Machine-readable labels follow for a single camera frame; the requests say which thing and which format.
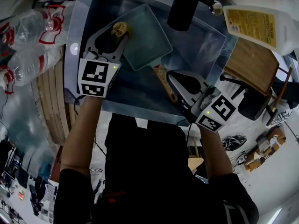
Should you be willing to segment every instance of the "wire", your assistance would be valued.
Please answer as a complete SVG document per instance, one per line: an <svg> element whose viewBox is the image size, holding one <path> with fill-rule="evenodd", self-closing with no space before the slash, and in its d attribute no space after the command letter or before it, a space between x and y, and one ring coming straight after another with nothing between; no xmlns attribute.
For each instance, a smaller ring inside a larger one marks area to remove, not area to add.
<svg viewBox="0 0 299 224"><path fill-rule="evenodd" d="M192 126L192 124L190 124L190 126L189 126L189 130L188 130L188 134L187 134L187 140L186 140L186 144L188 144L188 140L189 140L189 133L190 133L191 126Z"/></svg>
<svg viewBox="0 0 299 224"><path fill-rule="evenodd" d="M77 98L75 98L75 101L74 101L74 111L75 111L76 115L78 115L78 112L76 111L76 105L79 105L80 104L79 100L83 99L85 96L86 95L80 95Z"/></svg>
<svg viewBox="0 0 299 224"><path fill-rule="evenodd" d="M293 130L289 127L289 125L287 124L287 122L285 122L286 126L288 126L288 128L290 129L291 133L294 135L296 142L297 142L297 146L299 145L299 137L298 135L295 135L295 133L293 132Z"/></svg>
<svg viewBox="0 0 299 224"><path fill-rule="evenodd" d="M187 119L182 119L181 121L179 121L176 125L179 125L181 122L185 121Z"/></svg>
<svg viewBox="0 0 299 224"><path fill-rule="evenodd" d="M98 145L98 143L94 140L94 143L99 147L99 149L102 151L102 153L106 156L105 152L103 151L103 149L101 149L101 147Z"/></svg>
<svg viewBox="0 0 299 224"><path fill-rule="evenodd" d="M3 117L3 108L4 108L4 106L7 104L7 101L8 101L8 94L6 95L6 101L5 101L4 105L3 105L2 108L1 108L1 116L0 116L0 119L2 119L2 117Z"/></svg>

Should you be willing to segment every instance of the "table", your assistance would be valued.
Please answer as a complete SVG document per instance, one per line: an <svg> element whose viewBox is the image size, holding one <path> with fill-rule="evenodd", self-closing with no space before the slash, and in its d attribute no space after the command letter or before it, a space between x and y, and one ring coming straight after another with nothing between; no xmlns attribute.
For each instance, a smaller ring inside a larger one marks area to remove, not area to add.
<svg viewBox="0 0 299 224"><path fill-rule="evenodd" d="M237 38L229 35L224 16L214 16L208 7L199 3L192 25L187 32L178 32L167 25L173 0L77 0L71 19L64 61L65 101L73 103L78 97L78 62L87 39L117 17L147 3L167 34L173 52L162 58L167 71L184 69L196 72L215 84L222 73ZM72 54L71 46L78 47ZM108 96L104 111L176 124L184 120L169 100L167 93L151 67L134 72L125 58Z"/></svg>
<svg viewBox="0 0 299 224"><path fill-rule="evenodd" d="M267 96L278 68L272 51L239 38L225 71Z"/></svg>

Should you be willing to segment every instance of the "food item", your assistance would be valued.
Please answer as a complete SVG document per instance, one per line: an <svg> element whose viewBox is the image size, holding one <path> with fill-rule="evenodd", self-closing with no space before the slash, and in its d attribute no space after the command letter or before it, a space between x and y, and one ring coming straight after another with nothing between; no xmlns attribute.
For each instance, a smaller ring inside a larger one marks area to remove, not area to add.
<svg viewBox="0 0 299 224"><path fill-rule="evenodd" d="M127 31L127 23L120 21L113 25L111 35L116 35L118 38L121 38Z"/></svg>

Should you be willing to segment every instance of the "wooden board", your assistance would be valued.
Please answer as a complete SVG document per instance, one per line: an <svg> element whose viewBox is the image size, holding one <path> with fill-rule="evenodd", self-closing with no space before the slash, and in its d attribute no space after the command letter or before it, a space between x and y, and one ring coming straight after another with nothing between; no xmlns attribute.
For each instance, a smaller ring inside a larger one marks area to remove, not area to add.
<svg viewBox="0 0 299 224"><path fill-rule="evenodd" d="M224 70L266 96L278 68L269 49L239 38Z"/></svg>
<svg viewBox="0 0 299 224"><path fill-rule="evenodd" d="M64 136L66 138L69 135L70 131L67 124L65 105L64 105L63 60L60 60L55 65L55 79L56 79L56 94L57 94L59 115L60 115Z"/></svg>
<svg viewBox="0 0 299 224"><path fill-rule="evenodd" d="M54 113L54 120L58 129L60 140L62 143L64 143L65 136L61 125L60 113L59 113L58 101L57 101L57 93L56 93L55 67L51 67L48 70L48 75L49 75L49 88L50 88L51 103L52 103L52 108Z"/></svg>
<svg viewBox="0 0 299 224"><path fill-rule="evenodd" d="M40 75L37 78L37 85L38 85L39 95L40 95L40 99L41 99L41 103L42 103L43 115L44 115L47 127L49 129L50 136L52 138L52 141L55 144L59 144L59 139L57 138L55 128L51 124L49 106L48 106L45 91L44 91L43 76L42 75Z"/></svg>
<svg viewBox="0 0 299 224"><path fill-rule="evenodd" d="M43 89L44 89L46 104L48 105L48 112L49 112L49 121L47 122L47 125L50 130L50 134L53 139L53 142L61 145L62 141L60 139L60 134L56 125L54 111L52 107L48 71L43 73L42 77L43 77Z"/></svg>

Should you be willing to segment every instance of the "floor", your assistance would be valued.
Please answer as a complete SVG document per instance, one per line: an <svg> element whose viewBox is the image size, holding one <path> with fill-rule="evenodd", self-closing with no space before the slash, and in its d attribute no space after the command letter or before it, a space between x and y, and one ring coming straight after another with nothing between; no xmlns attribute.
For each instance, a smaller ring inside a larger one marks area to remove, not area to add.
<svg viewBox="0 0 299 224"><path fill-rule="evenodd" d="M228 94L228 96L231 97L234 94L234 92L238 89L239 86L227 81L219 80L216 84L216 87L221 92L225 92ZM238 106L238 104L241 102L242 99L243 99L243 94L241 94L234 100L235 105ZM108 126L111 117L112 117L112 113L101 111L100 119L97 127L96 142L103 149L104 152L106 152L106 147L104 143L108 132ZM248 139L247 142L239 149L233 152L230 151L227 152L233 165L236 164L239 154L243 150L249 151L250 149L252 149L256 145L255 142L256 138L266 130L265 124L262 123L262 118L263 118L263 114L256 121L252 121L245 118L244 116L239 114L238 111L236 111L233 114L233 116L230 118L226 126L219 131L220 137L222 139L226 138L227 136L232 136L237 134L243 135ZM142 128L147 127L147 122L148 122L147 120L136 118L136 121L139 127ZM187 136L188 127L181 127L181 128L183 129L183 131ZM200 132L196 125L192 125L191 127L188 145L194 146L194 141L197 143L198 146L201 146ZM104 172L99 171L99 170L104 171L105 169L105 156L97 146L95 146L95 148L93 149L93 156L92 156L92 162L90 168L92 170L91 171L92 185L93 188L95 188L100 179L101 180L105 179Z"/></svg>

